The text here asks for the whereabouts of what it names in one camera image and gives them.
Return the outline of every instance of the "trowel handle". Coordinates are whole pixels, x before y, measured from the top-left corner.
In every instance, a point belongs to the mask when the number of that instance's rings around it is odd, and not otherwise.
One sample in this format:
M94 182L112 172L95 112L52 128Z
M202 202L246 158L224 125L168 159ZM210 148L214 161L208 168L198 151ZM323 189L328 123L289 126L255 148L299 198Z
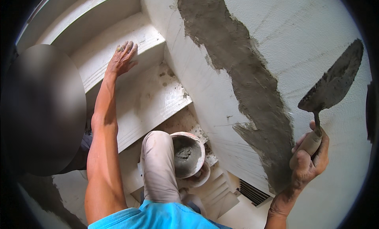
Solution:
M296 153L300 150L300 149L303 149L305 150L306 152L308 152L308 154L310 156L312 156L318 149L318 147L320 146L321 144L321 138L323 137L323 133L319 130L319 133L321 133L320 136L318 136L316 134L317 131L316 129L312 132L310 132L306 138L304 139L304 141L301 143L301 145L299 146L299 148L296 150L296 152L293 154L293 156L291 157L291 160L290 160L290 168L291 170L295 169L296 167Z

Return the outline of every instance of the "air vent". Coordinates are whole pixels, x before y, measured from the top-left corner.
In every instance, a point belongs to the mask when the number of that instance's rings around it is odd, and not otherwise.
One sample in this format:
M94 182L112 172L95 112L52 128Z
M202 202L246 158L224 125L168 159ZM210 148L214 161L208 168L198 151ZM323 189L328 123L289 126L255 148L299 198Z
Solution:
M246 198L250 199L253 205L256 207L270 197L269 195L263 193L259 189L241 179L239 179L238 191Z

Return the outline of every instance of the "white stairs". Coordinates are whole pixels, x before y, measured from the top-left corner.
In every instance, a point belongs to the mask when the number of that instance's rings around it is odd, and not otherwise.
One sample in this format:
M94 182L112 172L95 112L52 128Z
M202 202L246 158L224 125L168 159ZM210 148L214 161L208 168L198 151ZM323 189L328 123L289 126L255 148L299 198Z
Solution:
M191 112L191 97L164 62L165 38L141 12L140 0L46 0L24 27L17 49L22 53L35 44L50 44L68 54L80 72L90 118L107 64L125 41L138 44L139 64L117 80L117 142L124 192L128 205L136 207L130 194L143 186L137 162L144 135L153 129L186 131L208 141ZM212 166L209 180L190 193L202 199L208 217L216 220L238 199L216 157L209 154L207 161ZM74 171L55 175L54 184L64 207L87 224L86 180Z

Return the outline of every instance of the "cement stain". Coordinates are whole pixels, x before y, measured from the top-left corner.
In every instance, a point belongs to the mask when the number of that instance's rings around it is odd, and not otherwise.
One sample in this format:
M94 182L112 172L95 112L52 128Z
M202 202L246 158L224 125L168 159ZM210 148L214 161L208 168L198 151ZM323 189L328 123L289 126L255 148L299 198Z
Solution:
M29 196L46 212L54 213L71 228L87 228L75 214L71 213L64 207L59 190L53 183L53 178L51 176L40 177L25 174L19 178L18 182L26 190Z
M230 75L239 111L250 120L233 129L258 153L270 192L278 194L291 182L293 133L277 80L252 46L248 29L231 18L224 0L178 0L177 5L185 35L205 46L215 70L225 69Z

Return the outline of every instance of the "blue shirt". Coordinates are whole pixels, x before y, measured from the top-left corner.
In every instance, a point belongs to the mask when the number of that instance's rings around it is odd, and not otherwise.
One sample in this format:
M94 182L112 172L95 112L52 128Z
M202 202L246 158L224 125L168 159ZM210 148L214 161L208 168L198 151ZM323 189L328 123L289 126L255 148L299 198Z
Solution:
M206 219L179 203L154 203L144 200L140 208L127 208L104 217L88 229L230 229Z

